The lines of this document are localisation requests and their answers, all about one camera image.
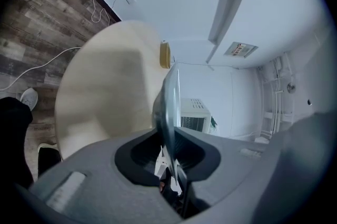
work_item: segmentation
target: cable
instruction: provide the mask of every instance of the cable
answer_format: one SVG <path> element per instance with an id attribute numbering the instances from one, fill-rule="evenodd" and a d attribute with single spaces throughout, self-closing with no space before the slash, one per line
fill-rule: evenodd
<path id="1" fill-rule="evenodd" d="M 114 7 L 115 2 L 116 2 L 116 0 L 114 0 L 114 3 L 112 4 L 111 9 Z M 107 16 L 107 19 L 108 19 L 108 24 L 107 24 L 107 25 L 108 25 L 108 27 L 109 27 L 109 26 L 110 26 L 110 18 L 109 18 L 109 16 L 108 16 L 108 14 L 107 14 L 105 8 L 103 8 L 103 9 L 100 11 L 100 18 L 99 18 L 99 20 L 97 20 L 97 21 L 94 21 L 94 20 L 93 20 L 93 16 L 94 16 L 94 14 L 95 14 L 95 12 L 96 12 L 95 0 L 93 0 L 93 4 L 94 4 L 94 12 L 93 12 L 92 15 L 91 15 L 91 21 L 92 21 L 93 23 L 98 23 L 98 22 L 100 22 L 100 21 L 101 21 L 101 13 L 102 13 L 102 11 L 104 10 L 104 12 L 105 12 L 105 14 L 106 14 L 106 16 Z"/>
<path id="2" fill-rule="evenodd" d="M 58 56 L 61 56 L 64 52 L 67 52 L 67 51 L 72 50 L 72 49 L 80 49 L 80 47 L 72 47 L 72 48 L 68 48 L 68 49 L 62 51 L 61 53 L 59 53 L 56 57 L 54 57 L 53 59 L 51 59 L 51 60 L 50 60 L 49 62 L 47 62 L 46 64 L 41 65 L 41 66 L 37 66 L 37 67 L 33 67 L 33 68 L 30 68 L 30 69 L 24 71 L 24 72 L 23 72 L 22 74 L 20 74 L 20 75 L 19 75 L 19 76 L 18 76 L 18 77 L 17 77 L 17 78 L 16 78 L 16 79 L 15 79 L 15 80 L 8 86 L 8 87 L 1 88 L 0 91 L 9 89 L 11 86 L 14 85 L 14 83 L 15 83 L 16 81 L 19 80 L 19 78 L 20 78 L 21 76 L 23 76 L 24 74 L 28 73 L 30 70 L 42 68 L 42 67 L 48 65 L 49 63 L 51 63 L 51 62 L 52 62 L 54 59 L 56 59 Z"/>

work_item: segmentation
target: white sneaker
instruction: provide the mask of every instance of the white sneaker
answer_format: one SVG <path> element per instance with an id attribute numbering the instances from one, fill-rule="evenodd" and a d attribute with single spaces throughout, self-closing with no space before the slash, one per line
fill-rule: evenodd
<path id="1" fill-rule="evenodd" d="M 39 144 L 39 146 L 37 148 L 37 152 L 39 152 L 41 148 L 52 148 L 52 149 L 55 149 L 55 150 L 58 151 L 57 144 L 50 145 L 50 144 L 47 144 L 45 142 L 42 142 L 41 144 Z"/>
<path id="2" fill-rule="evenodd" d="M 37 104 L 37 92 L 33 88 L 27 89 L 22 93 L 20 101 L 21 103 L 28 105 L 32 111 Z"/>

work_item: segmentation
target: white cable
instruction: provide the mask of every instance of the white cable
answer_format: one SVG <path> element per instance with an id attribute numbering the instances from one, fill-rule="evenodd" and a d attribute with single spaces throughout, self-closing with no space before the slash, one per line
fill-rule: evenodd
<path id="1" fill-rule="evenodd" d="M 68 48 L 68 49 L 62 51 L 61 53 L 59 53 L 56 57 L 54 57 L 53 59 L 51 59 L 51 60 L 50 60 L 49 62 L 47 62 L 46 64 L 41 65 L 41 66 L 37 66 L 37 67 L 33 67 L 33 68 L 30 68 L 30 69 L 24 71 L 24 72 L 23 72 L 22 74 L 20 74 L 20 75 L 19 75 L 19 76 L 18 76 L 18 77 L 17 77 L 17 78 L 16 78 L 16 79 L 15 79 L 15 80 L 8 86 L 8 87 L 1 88 L 0 91 L 9 89 L 11 86 L 14 85 L 14 83 L 15 83 L 16 81 L 19 80 L 19 78 L 20 78 L 21 76 L 23 76 L 24 74 L 28 73 L 30 70 L 42 68 L 42 67 L 48 65 L 49 63 L 51 63 L 51 62 L 52 62 L 54 59 L 56 59 L 58 56 L 61 56 L 64 52 L 67 52 L 67 51 L 72 50 L 72 49 L 80 49 L 80 47 L 72 47 L 72 48 Z"/>
<path id="2" fill-rule="evenodd" d="M 114 3 L 112 4 L 111 9 L 114 8 L 115 2 L 116 2 L 116 0 L 114 0 Z M 105 14 L 106 14 L 106 16 L 107 16 L 107 19 L 108 19 L 107 25 L 108 25 L 108 27 L 109 27 L 109 26 L 110 26 L 110 18 L 109 18 L 109 16 L 108 16 L 108 14 L 107 14 L 105 8 L 103 8 L 103 9 L 100 11 L 100 18 L 99 18 L 99 20 L 97 20 L 97 21 L 94 21 L 94 20 L 93 20 L 93 16 L 94 16 L 94 14 L 95 14 L 95 12 L 96 12 L 95 0 L 93 0 L 93 4 L 94 4 L 94 12 L 93 12 L 92 15 L 91 15 L 91 21 L 92 21 L 93 23 L 98 23 L 98 22 L 100 22 L 100 21 L 101 21 L 101 13 L 102 13 L 102 11 L 104 10 L 104 12 L 105 12 Z"/>

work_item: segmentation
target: wooden floor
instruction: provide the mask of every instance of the wooden floor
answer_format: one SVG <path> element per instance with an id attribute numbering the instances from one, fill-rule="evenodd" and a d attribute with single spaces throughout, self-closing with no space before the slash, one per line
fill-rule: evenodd
<path id="1" fill-rule="evenodd" d="M 0 18 L 0 88 L 7 87 L 23 71 L 45 64 L 63 50 L 81 47 L 107 24 L 91 21 L 93 0 L 9 0 Z M 96 11 L 94 20 L 98 20 Z M 26 159 L 37 178 L 37 146 L 55 142 L 54 105 L 57 88 L 77 50 L 65 52 L 42 69 L 33 70 L 0 98 L 19 97 L 29 87 L 39 93 L 25 143 Z"/>

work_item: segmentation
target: table top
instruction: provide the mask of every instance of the table top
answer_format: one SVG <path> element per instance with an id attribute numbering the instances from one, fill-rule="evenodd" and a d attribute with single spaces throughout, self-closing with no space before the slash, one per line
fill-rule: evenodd
<path id="1" fill-rule="evenodd" d="M 113 136 L 152 128 L 152 107 L 168 69 L 161 39 L 138 21 L 119 22 L 91 38 L 62 78 L 55 104 L 62 158 Z"/>

